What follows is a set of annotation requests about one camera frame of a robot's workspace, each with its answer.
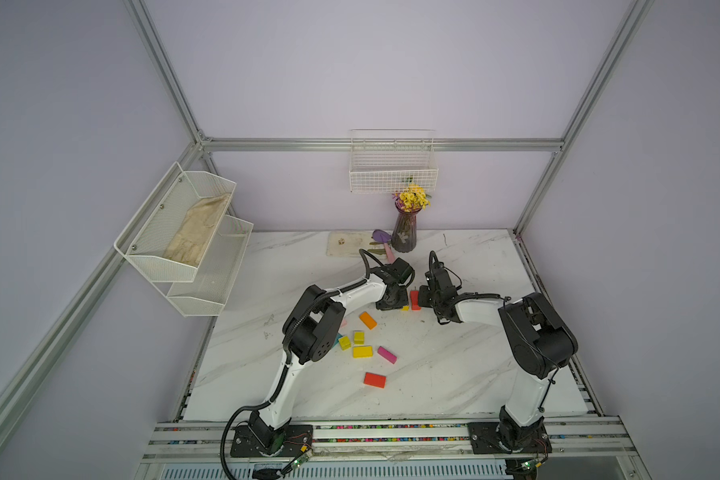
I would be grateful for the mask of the red arch wood block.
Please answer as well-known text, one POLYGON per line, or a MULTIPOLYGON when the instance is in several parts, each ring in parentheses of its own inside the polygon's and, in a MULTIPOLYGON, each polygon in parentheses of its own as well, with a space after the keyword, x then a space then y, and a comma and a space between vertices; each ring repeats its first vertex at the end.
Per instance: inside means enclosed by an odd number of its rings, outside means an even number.
POLYGON ((418 290, 410 291, 410 309, 412 311, 418 311, 421 309, 421 306, 419 304, 419 291, 418 290))

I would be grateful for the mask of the magenta wood block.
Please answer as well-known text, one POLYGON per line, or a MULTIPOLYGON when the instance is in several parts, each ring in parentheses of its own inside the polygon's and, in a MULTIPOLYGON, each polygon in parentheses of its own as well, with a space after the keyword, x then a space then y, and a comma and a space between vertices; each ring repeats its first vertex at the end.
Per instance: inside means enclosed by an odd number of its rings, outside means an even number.
POLYGON ((390 352, 389 350, 387 350, 386 348, 384 348, 382 346, 379 346, 377 348, 377 353, 383 359, 385 359, 386 361, 388 361, 391 364, 395 364, 398 361, 398 357, 395 354, 393 354, 392 352, 390 352))

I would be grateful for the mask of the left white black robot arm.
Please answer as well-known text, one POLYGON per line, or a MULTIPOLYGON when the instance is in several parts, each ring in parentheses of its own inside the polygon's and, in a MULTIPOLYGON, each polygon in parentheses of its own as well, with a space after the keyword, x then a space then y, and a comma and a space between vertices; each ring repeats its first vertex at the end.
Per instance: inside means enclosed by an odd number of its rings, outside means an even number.
POLYGON ((368 305, 387 311, 406 303, 407 289, 415 278, 408 262, 401 258, 390 264, 368 258, 363 262, 363 276, 346 285, 307 287, 288 315, 282 327, 279 371, 265 400, 251 408, 247 421, 262 447, 276 450, 284 442, 298 396, 298 377, 333 348, 345 316, 368 305))

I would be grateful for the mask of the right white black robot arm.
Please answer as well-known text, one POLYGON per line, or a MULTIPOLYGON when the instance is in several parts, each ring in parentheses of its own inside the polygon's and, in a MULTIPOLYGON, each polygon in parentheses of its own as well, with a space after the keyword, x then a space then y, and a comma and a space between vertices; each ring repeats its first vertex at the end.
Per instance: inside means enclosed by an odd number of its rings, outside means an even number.
POLYGON ((499 412, 496 447, 516 453, 541 436, 546 401, 558 372, 578 351, 578 342, 546 296, 530 293, 518 300, 498 293, 463 292, 455 274, 429 253, 426 283, 418 302, 433 310, 441 325, 500 326, 519 372, 499 412))

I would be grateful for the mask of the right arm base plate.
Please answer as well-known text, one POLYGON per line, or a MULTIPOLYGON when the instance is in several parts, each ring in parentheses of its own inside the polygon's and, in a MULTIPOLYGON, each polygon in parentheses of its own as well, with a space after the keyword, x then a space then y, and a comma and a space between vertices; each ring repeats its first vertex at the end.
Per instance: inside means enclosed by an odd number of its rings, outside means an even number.
POLYGON ((511 420, 471 422, 467 430, 474 454, 547 454, 552 450, 543 418, 525 427, 511 420))

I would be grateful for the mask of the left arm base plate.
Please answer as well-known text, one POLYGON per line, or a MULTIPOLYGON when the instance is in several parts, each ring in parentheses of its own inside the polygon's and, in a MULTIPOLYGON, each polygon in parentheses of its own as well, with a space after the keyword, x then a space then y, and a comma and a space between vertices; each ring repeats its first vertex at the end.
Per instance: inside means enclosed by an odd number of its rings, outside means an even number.
POLYGON ((314 427, 309 424, 289 424, 274 433, 265 433, 247 424, 234 428, 234 437, 226 442, 232 458, 291 458, 312 447, 314 427))

